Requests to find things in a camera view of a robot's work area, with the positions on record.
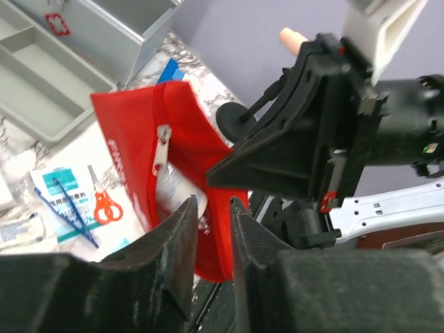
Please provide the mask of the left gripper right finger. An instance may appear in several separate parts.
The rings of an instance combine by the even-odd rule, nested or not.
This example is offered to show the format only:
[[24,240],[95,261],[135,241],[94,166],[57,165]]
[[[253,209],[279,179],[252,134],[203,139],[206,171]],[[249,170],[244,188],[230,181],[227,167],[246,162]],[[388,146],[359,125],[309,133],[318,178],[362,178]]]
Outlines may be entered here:
[[230,201],[239,332],[442,332],[443,270],[419,250],[296,250]]

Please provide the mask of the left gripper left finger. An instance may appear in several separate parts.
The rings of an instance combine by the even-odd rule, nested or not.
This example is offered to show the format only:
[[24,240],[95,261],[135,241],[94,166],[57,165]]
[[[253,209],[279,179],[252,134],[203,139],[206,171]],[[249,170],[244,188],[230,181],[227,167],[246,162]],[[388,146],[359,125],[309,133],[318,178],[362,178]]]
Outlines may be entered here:
[[2,332],[181,332],[191,313],[197,203],[102,262],[1,257]]

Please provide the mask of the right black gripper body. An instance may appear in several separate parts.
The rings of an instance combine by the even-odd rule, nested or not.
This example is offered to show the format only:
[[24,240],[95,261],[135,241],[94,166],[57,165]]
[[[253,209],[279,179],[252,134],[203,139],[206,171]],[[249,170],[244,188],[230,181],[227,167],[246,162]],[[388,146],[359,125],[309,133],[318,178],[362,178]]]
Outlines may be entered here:
[[207,172],[207,183],[312,202],[355,194],[367,166],[443,176],[443,77],[383,80],[348,38],[302,45],[272,106]]

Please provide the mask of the orange small scissors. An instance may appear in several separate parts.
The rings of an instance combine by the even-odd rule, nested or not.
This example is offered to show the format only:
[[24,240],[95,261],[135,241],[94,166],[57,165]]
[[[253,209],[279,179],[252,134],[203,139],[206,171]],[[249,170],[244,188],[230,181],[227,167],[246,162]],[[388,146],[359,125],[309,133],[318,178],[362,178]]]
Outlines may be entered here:
[[89,164],[87,168],[94,186],[96,205],[94,209],[94,218],[97,222],[103,225],[119,221],[123,217],[122,207],[111,199],[105,187],[99,183],[99,179],[96,177],[92,165]]

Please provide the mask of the red first aid pouch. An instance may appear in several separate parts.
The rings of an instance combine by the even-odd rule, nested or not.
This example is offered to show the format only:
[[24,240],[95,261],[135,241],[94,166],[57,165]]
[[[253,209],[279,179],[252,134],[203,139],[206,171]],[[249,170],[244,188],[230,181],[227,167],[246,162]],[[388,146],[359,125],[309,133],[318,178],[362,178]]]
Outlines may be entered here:
[[232,279],[230,199],[248,204],[245,190],[211,187],[206,173],[230,153],[201,110],[189,83],[90,96],[115,168],[145,232],[160,224],[153,173],[157,128],[172,129],[167,160],[207,195],[209,232],[198,233],[195,272],[210,282]]

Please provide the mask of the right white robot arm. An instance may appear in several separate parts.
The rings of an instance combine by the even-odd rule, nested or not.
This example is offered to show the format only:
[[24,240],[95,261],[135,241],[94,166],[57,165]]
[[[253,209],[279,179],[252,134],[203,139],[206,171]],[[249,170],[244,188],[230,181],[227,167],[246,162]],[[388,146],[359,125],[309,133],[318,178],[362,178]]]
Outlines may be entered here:
[[376,69],[350,39],[307,40],[251,107],[216,113],[232,152],[207,173],[214,187],[292,203],[273,226],[298,248],[382,248],[443,228],[443,77],[370,81]]

